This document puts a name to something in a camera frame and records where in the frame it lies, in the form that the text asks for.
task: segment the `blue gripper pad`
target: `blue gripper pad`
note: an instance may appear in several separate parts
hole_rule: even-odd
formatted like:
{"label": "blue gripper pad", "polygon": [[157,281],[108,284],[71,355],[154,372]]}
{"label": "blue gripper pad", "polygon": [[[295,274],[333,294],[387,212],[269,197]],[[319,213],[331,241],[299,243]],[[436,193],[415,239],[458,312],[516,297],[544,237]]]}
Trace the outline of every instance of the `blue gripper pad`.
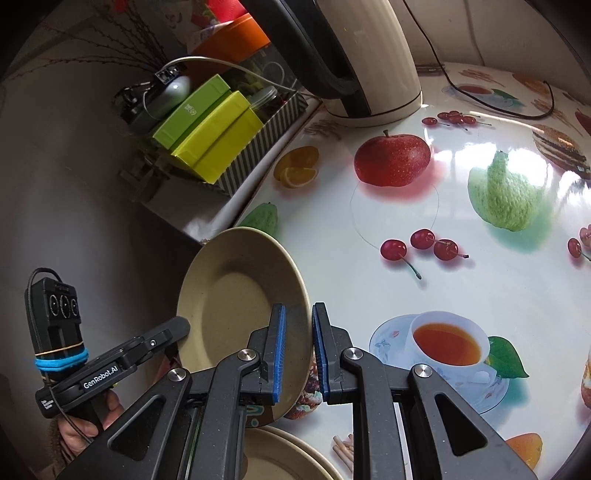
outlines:
{"label": "blue gripper pad", "polygon": [[273,401],[275,403],[279,402],[279,397],[281,396],[281,386],[283,385],[283,357],[285,354],[286,330],[287,322],[285,321],[285,307],[282,305],[277,326],[275,358],[273,364]]}
{"label": "blue gripper pad", "polygon": [[328,362],[326,359],[326,350],[324,348],[324,339],[318,315],[317,305],[312,307],[312,331],[314,334],[314,353],[316,354],[316,367],[318,368],[318,381],[320,383],[320,393],[322,400],[327,401],[330,390],[328,382]]}

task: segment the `stacked plates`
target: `stacked plates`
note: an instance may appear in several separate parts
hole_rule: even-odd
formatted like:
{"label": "stacked plates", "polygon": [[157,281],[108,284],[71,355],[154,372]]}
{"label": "stacked plates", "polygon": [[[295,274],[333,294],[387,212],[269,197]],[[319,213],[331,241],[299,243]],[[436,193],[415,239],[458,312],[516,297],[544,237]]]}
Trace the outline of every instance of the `stacked plates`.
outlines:
{"label": "stacked plates", "polygon": [[244,454],[244,480],[343,480],[335,467],[310,445],[272,427],[247,430]]}

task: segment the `power cord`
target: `power cord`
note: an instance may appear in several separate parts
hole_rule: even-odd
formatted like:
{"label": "power cord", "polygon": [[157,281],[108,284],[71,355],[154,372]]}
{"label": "power cord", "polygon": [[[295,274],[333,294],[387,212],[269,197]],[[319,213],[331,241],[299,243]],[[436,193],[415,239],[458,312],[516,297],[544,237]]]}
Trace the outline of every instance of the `power cord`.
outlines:
{"label": "power cord", "polygon": [[541,115],[524,115],[523,113],[510,112],[509,110],[505,110],[503,108],[498,108],[496,106],[493,106],[493,105],[490,105],[490,104],[488,104],[486,102],[483,102],[482,100],[476,98],[475,96],[470,95],[470,93],[467,93],[467,92],[464,92],[463,90],[460,90],[452,82],[451,78],[449,78],[449,75],[447,74],[447,72],[445,71],[445,68],[443,67],[443,63],[441,63],[441,61],[439,60],[439,57],[437,56],[437,52],[435,52],[435,48],[433,47],[433,44],[431,43],[431,40],[429,40],[429,37],[427,36],[427,34],[425,33],[425,31],[421,27],[421,24],[418,22],[418,20],[414,16],[413,11],[410,10],[410,7],[408,6],[407,1],[406,0],[402,0],[402,3],[404,4],[404,6],[406,7],[406,9],[408,10],[408,13],[413,18],[414,22],[417,24],[418,29],[423,34],[423,37],[425,37],[425,40],[427,40],[427,43],[429,43],[429,47],[431,47],[431,51],[433,52],[433,55],[435,56],[435,60],[437,60],[437,64],[439,65],[439,68],[441,68],[441,71],[445,75],[445,78],[447,79],[447,82],[449,83],[449,85],[451,85],[451,87],[453,89],[455,89],[456,91],[460,92],[462,95],[465,95],[465,96],[471,98],[475,102],[478,102],[479,104],[484,105],[487,108],[490,108],[490,109],[495,110],[497,112],[504,113],[506,115],[511,115],[511,116],[514,116],[514,117],[517,117],[517,118],[521,118],[523,120],[542,120],[542,119],[544,119],[544,118],[552,115],[552,113],[554,112],[554,92],[552,91],[552,87],[550,86],[550,84],[548,82],[546,82],[545,80],[544,80],[544,83],[547,85],[548,89],[550,90],[550,96],[552,97],[552,105],[550,106],[550,110],[548,110],[546,113],[542,113]]}
{"label": "power cord", "polygon": [[[37,330],[37,322],[35,321],[35,313],[33,312],[33,303],[31,302],[31,287],[33,286],[33,280],[35,279],[35,277],[37,275],[39,275],[39,273],[49,273],[49,274],[53,275],[58,282],[61,282],[61,278],[56,273],[56,271],[52,270],[51,268],[36,268],[35,270],[33,270],[33,273],[29,277],[29,282],[27,283],[27,307],[29,309],[31,324],[33,325],[33,332],[35,333],[35,339],[37,341],[37,349],[41,350],[41,339],[39,337],[39,331]],[[70,416],[64,411],[64,409],[58,403],[58,401],[56,399],[56,395],[53,392],[53,387],[51,386],[51,382],[49,381],[49,379],[47,377],[42,377],[42,378],[43,378],[43,383],[45,383],[45,385],[49,389],[49,393],[51,394],[51,398],[53,399],[53,403],[56,404],[57,409],[64,416],[66,421],[70,424],[70,427],[72,427],[74,429],[74,431],[78,435],[80,435],[88,444],[92,443],[92,439],[89,438],[82,430],[80,430],[78,428],[78,426],[72,421]]]}
{"label": "power cord", "polygon": [[288,92],[292,92],[292,93],[299,93],[303,96],[308,96],[308,97],[312,97],[312,98],[316,98],[318,100],[322,100],[322,98],[320,98],[317,95],[312,95],[311,93],[308,92],[300,92],[299,90],[295,90],[293,88],[290,87],[286,87],[285,85],[282,85],[280,83],[277,82],[273,82],[272,80],[269,80],[265,77],[263,77],[262,75],[259,75],[258,73],[253,72],[252,70],[249,70],[247,68],[244,68],[241,65],[237,65],[236,63],[232,63],[231,61],[226,61],[226,60],[219,60],[219,59],[214,59],[211,57],[204,57],[202,55],[189,55],[187,57],[180,57],[174,60],[169,61],[166,65],[164,65],[158,72],[156,72],[156,74],[160,73],[161,71],[167,69],[168,67],[172,66],[172,65],[176,65],[177,63],[182,63],[184,61],[188,61],[188,60],[197,60],[197,61],[210,61],[212,63],[219,63],[221,65],[225,65],[227,67],[233,67],[235,69],[241,70],[245,73],[248,73],[250,75],[252,75],[255,78],[258,78],[259,80],[262,80],[263,82],[267,82],[270,85],[273,85],[274,87],[286,90]]}

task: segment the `black cable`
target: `black cable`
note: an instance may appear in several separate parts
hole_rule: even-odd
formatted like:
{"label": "black cable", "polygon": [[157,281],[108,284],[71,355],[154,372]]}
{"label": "black cable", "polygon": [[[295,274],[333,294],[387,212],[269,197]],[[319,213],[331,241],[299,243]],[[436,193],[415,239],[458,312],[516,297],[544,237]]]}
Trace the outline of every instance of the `black cable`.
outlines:
{"label": "black cable", "polygon": [[61,405],[58,403],[57,398],[55,393],[53,393],[53,387],[49,384],[47,384],[47,388],[49,389],[49,393],[51,394],[51,397],[53,399],[53,402],[56,404],[57,409],[60,411],[60,413],[64,416],[64,418],[66,419],[66,421],[70,424],[70,427],[72,427],[76,433],[78,435],[80,435],[88,444],[92,443],[92,439],[90,437],[87,437],[86,434],[80,430],[78,428],[78,425],[76,425],[73,420],[70,418],[70,416],[66,413],[66,411],[61,407]]}
{"label": "black cable", "polygon": [[[35,279],[35,277],[37,275],[39,275],[39,273],[49,273],[49,274],[53,275],[58,282],[61,282],[61,278],[57,274],[57,272],[55,270],[52,270],[51,268],[36,268],[35,270],[33,270],[33,273],[29,277],[29,282],[27,283],[27,307],[29,309],[29,315],[31,318],[31,324],[33,326],[33,332],[35,333],[35,339],[37,340],[37,349],[40,351],[41,350],[41,338],[39,337],[39,331],[37,330],[37,322],[35,321],[35,313],[33,312],[33,304],[31,302],[31,287],[33,286],[33,280]],[[88,444],[92,443],[92,439],[87,437],[85,435],[85,433],[78,428],[78,426],[72,421],[70,416],[61,407],[61,405],[57,401],[56,395],[53,392],[53,387],[51,386],[48,378],[47,377],[42,377],[42,378],[43,378],[43,382],[45,383],[45,385],[49,389],[49,393],[51,394],[51,398],[53,399],[53,402],[56,404],[57,409],[64,416],[66,421],[70,424],[70,427],[72,427],[78,435],[80,435],[83,439],[85,439],[85,441]]]}
{"label": "black cable", "polygon": [[514,116],[514,117],[517,117],[517,118],[521,118],[523,120],[542,120],[543,118],[546,118],[546,117],[552,115],[552,113],[554,112],[554,92],[552,91],[552,87],[550,86],[550,84],[548,82],[546,82],[545,80],[544,80],[544,83],[548,86],[548,89],[550,90],[550,96],[552,97],[552,106],[550,107],[550,110],[548,110],[546,113],[542,113],[541,115],[524,115],[523,113],[510,112],[509,110],[505,110],[503,108],[498,108],[496,106],[493,106],[493,105],[490,105],[490,104],[488,104],[486,102],[483,102],[482,100],[476,98],[475,96],[470,95],[469,93],[464,92],[463,90],[460,90],[452,82],[451,78],[449,78],[449,75],[447,74],[447,72],[445,71],[445,68],[443,67],[443,63],[441,63],[441,61],[439,60],[439,57],[437,56],[437,52],[435,52],[435,48],[433,47],[433,44],[431,43],[431,40],[429,40],[429,37],[427,36],[427,34],[425,33],[425,31],[421,27],[421,24],[418,22],[418,20],[414,16],[413,11],[410,10],[410,7],[408,6],[406,0],[402,0],[402,3],[404,4],[404,6],[406,7],[406,9],[408,10],[408,13],[413,18],[414,22],[417,24],[418,29],[423,34],[423,37],[425,37],[425,40],[427,40],[427,43],[429,43],[429,46],[431,47],[431,51],[433,52],[433,55],[435,55],[435,60],[437,60],[437,64],[439,65],[439,68],[441,68],[441,71],[445,75],[445,78],[447,79],[449,85],[451,85],[455,90],[457,90],[458,92],[460,92],[463,95],[466,95],[467,97],[471,98],[475,102],[478,102],[479,104],[484,105],[487,108],[490,108],[492,110],[496,110],[497,112],[501,112],[501,113],[504,113],[506,115],[511,115],[511,116]]}

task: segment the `dried branch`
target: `dried branch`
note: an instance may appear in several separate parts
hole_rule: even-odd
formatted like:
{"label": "dried branch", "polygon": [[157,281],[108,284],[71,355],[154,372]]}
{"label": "dried branch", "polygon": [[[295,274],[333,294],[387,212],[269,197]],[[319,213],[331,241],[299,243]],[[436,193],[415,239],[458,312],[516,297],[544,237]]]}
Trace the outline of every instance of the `dried branch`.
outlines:
{"label": "dried branch", "polygon": [[144,27],[145,31],[148,33],[148,35],[151,37],[152,42],[156,45],[156,47],[158,47],[161,55],[162,55],[162,61],[164,63],[166,63],[168,61],[168,58],[166,56],[166,52],[164,51],[164,47],[162,46],[162,44],[160,43],[160,41],[158,40],[158,37],[154,34],[154,32],[152,31],[152,29],[146,24],[146,22],[144,22],[144,19],[142,19],[141,15],[138,12],[138,8],[135,5],[135,0],[131,0],[131,8],[128,7],[127,10],[128,11],[132,11],[134,13],[134,15],[136,15],[139,19],[139,21],[141,22],[142,26]]}
{"label": "dried branch", "polygon": [[120,55],[123,55],[123,56],[127,56],[127,57],[128,57],[130,60],[133,60],[133,61],[135,61],[135,59],[134,59],[132,56],[130,56],[128,53],[126,53],[126,52],[124,52],[124,51],[120,51],[120,50],[118,50],[117,48],[111,47],[111,46],[109,46],[109,45],[104,45],[104,44],[102,44],[102,43],[95,42],[94,40],[89,40],[88,38],[78,37],[78,36],[76,36],[76,35],[73,35],[73,34],[71,34],[71,33],[69,33],[69,32],[66,32],[66,31],[60,30],[59,28],[54,28],[54,27],[52,27],[52,26],[50,26],[50,25],[47,25],[46,23],[42,23],[42,24],[41,24],[41,26],[42,26],[43,28],[45,28],[46,30],[49,30],[49,31],[53,31],[53,32],[57,32],[57,33],[60,33],[60,34],[66,35],[66,36],[68,36],[68,37],[72,38],[73,40],[80,40],[80,41],[84,41],[84,42],[87,42],[87,43],[89,43],[90,45],[94,45],[95,47],[100,47],[100,48],[107,48],[108,50],[111,50],[111,51],[117,52],[117,53],[119,53]]}
{"label": "dried branch", "polygon": [[154,42],[152,40],[152,38],[150,37],[150,34],[148,33],[148,32],[151,33],[150,29],[147,27],[147,25],[144,23],[142,18],[139,16],[139,13],[137,13],[137,10],[134,10],[132,8],[132,2],[128,3],[125,13],[127,14],[128,18],[133,23],[139,36],[144,39],[144,45],[146,46],[146,48],[148,48],[150,50],[150,52],[156,58],[159,59],[160,62],[166,63],[167,58],[166,58],[166,55],[164,54],[164,49],[162,48],[162,45],[160,45],[158,41]]}
{"label": "dried branch", "polygon": [[[90,29],[94,30],[95,32],[97,32],[99,35],[101,35],[103,38],[106,38],[107,40],[110,40],[111,42],[117,43],[119,45],[121,45],[123,48],[127,48],[128,50],[131,50],[133,53],[138,53],[136,52],[136,50],[133,47],[130,47],[129,45],[123,43],[121,40],[117,39],[117,38],[113,38],[111,37],[109,34],[101,31],[100,29],[96,28],[96,26],[94,25],[90,25]],[[158,69],[158,65],[155,63],[154,59],[148,57],[147,59],[145,57],[136,57],[134,55],[132,55],[131,53],[128,54],[128,56],[132,59],[134,59],[135,61],[139,61],[142,63],[145,63],[147,65],[149,65],[150,67],[152,67],[153,69]]]}
{"label": "dried branch", "polygon": [[114,25],[116,28],[118,28],[121,31],[121,33],[127,38],[127,40],[129,40],[129,43],[133,45],[133,48],[138,54],[142,55],[144,58],[146,58],[146,60],[154,60],[154,55],[152,54],[152,52],[150,52],[150,49],[146,47],[146,45],[136,32],[126,27],[122,23],[117,22],[116,19],[114,19],[112,16],[110,16],[103,10],[96,8],[96,12],[99,14],[101,20],[110,23],[111,25]]}
{"label": "dried branch", "polygon": [[107,60],[107,59],[104,59],[104,60],[92,60],[92,59],[87,59],[85,57],[76,57],[76,58],[72,58],[72,59],[45,59],[45,60],[47,60],[47,63],[45,63],[43,65],[38,65],[37,67],[33,67],[32,69],[26,70],[24,72],[16,73],[13,76],[7,78],[6,80],[14,80],[14,79],[17,79],[17,78],[22,77],[23,75],[26,75],[27,73],[32,73],[32,72],[35,72],[37,70],[46,68],[46,67],[48,67],[50,65],[55,65],[57,63],[71,63],[71,62],[76,62],[76,63],[100,63],[100,64],[103,64],[103,65],[104,64],[108,64],[108,63],[113,63],[115,65],[121,65],[121,66],[124,66],[124,67],[133,67],[133,68],[136,68],[136,69],[141,69],[141,70],[143,70],[145,72],[150,72],[150,73],[152,72],[152,70],[147,69],[147,68],[145,68],[145,67],[143,67],[141,65],[135,65],[135,64],[131,64],[131,63],[123,63],[123,62],[120,62],[118,60]]}

